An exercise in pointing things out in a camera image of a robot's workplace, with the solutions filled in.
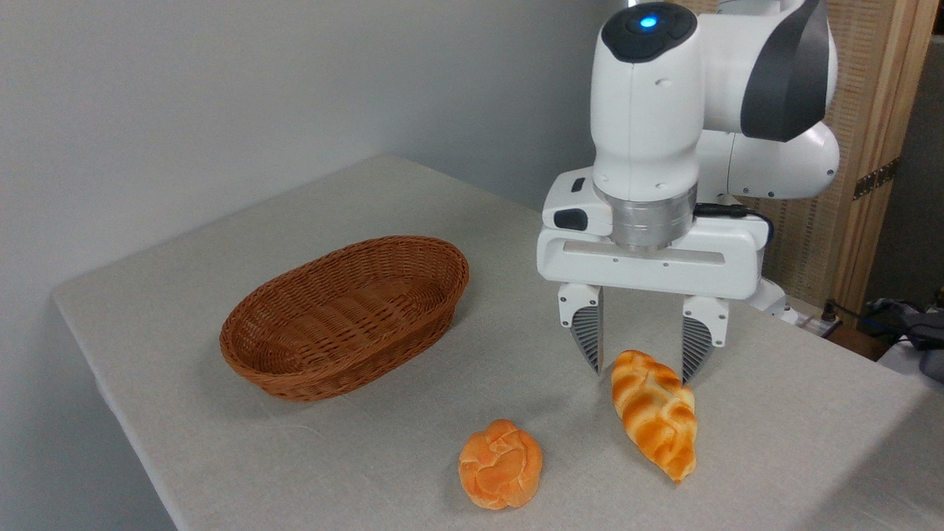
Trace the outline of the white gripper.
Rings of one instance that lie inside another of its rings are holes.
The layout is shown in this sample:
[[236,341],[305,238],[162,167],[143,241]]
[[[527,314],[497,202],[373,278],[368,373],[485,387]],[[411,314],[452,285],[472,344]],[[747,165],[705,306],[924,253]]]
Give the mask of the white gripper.
[[560,323],[597,375],[604,366],[601,286],[690,295],[682,305],[683,384],[725,346],[728,299],[753,295],[768,242],[768,223],[757,216],[698,216],[686,235],[661,251],[618,246],[610,238],[611,208],[594,188],[589,167],[555,179],[542,219],[538,272],[563,283]]

